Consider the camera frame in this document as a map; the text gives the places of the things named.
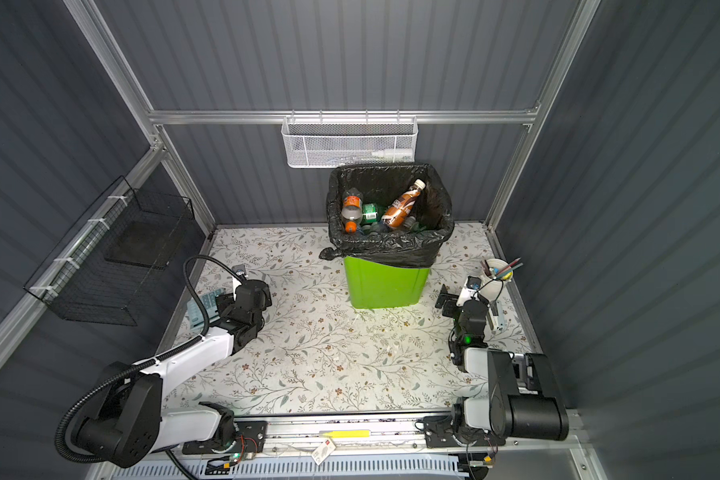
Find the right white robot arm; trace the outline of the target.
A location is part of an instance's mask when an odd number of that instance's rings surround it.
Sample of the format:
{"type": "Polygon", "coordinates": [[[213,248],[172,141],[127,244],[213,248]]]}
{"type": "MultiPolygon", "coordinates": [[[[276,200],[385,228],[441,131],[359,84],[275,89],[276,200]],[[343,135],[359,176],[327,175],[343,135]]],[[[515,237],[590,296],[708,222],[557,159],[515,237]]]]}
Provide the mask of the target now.
{"type": "Polygon", "coordinates": [[[443,427],[446,440],[463,445],[495,445],[509,437],[567,438],[569,417],[548,358],[488,345],[488,337],[503,332],[507,322],[499,300],[483,296],[477,278],[468,278],[457,294],[443,285],[435,308],[453,321],[448,337],[451,363],[484,379],[487,390],[482,397],[459,398],[448,417],[427,423],[427,433],[443,427]]]}

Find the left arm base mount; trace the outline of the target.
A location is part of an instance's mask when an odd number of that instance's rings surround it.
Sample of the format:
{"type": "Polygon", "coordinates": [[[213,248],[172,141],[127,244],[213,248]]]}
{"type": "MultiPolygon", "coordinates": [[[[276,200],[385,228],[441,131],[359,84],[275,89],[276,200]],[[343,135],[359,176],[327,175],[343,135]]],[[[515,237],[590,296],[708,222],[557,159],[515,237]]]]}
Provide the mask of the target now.
{"type": "Polygon", "coordinates": [[[268,423],[265,421],[234,421],[222,427],[211,439],[186,442],[184,455],[237,455],[252,457],[263,451],[268,423]]]}

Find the green bottle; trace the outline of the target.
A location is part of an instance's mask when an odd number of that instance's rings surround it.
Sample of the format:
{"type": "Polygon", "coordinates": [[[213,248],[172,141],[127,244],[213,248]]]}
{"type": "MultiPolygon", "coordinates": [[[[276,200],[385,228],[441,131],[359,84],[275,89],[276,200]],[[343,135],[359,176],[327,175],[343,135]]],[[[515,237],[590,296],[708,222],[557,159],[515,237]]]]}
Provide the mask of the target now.
{"type": "Polygon", "coordinates": [[[376,203],[364,203],[362,205],[362,225],[372,225],[380,221],[382,213],[376,203]]]}

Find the orange label clear bottle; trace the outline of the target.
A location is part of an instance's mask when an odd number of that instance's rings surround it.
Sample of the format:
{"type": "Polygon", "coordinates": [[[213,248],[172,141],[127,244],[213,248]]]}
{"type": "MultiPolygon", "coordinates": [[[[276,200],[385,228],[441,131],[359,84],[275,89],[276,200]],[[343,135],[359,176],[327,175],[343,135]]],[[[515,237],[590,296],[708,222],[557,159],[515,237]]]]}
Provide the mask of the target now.
{"type": "Polygon", "coordinates": [[[346,233],[355,233],[363,219],[363,195],[356,188],[350,188],[344,193],[342,201],[341,218],[346,233]]]}

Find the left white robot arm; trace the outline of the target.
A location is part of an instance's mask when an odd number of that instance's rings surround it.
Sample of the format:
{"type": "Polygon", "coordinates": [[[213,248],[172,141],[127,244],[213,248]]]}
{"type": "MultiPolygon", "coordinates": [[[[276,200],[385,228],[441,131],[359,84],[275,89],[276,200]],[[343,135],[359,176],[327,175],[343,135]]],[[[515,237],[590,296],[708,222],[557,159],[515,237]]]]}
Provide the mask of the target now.
{"type": "Polygon", "coordinates": [[[201,402],[166,409],[163,400],[254,340],[271,304],[265,282],[243,280],[232,294],[218,298],[220,316],[206,333],[158,357],[107,367],[98,385],[62,418],[55,436],[57,451],[80,463],[106,461],[127,468],[153,452],[187,442],[207,442],[221,451],[234,447],[238,433],[228,408],[201,402]]]}

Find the brown tea bottle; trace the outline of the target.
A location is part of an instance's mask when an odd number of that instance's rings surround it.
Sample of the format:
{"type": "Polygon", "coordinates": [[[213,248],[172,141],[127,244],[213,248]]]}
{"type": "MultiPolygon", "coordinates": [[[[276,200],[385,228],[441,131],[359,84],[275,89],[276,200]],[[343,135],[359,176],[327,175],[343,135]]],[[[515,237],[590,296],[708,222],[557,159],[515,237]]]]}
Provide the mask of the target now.
{"type": "Polygon", "coordinates": [[[401,227],[425,188],[426,183],[423,180],[415,180],[386,210],[381,217],[381,221],[390,229],[401,227]]]}

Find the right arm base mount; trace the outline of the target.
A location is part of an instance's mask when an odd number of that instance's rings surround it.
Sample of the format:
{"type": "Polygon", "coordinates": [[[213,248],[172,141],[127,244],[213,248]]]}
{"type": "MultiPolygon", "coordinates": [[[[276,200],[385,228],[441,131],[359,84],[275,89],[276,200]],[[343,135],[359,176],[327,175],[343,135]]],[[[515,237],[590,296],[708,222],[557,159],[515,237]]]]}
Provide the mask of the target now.
{"type": "Polygon", "coordinates": [[[492,432],[456,422],[450,415],[430,415],[414,422],[430,449],[484,447],[495,450],[506,444],[492,432]]]}

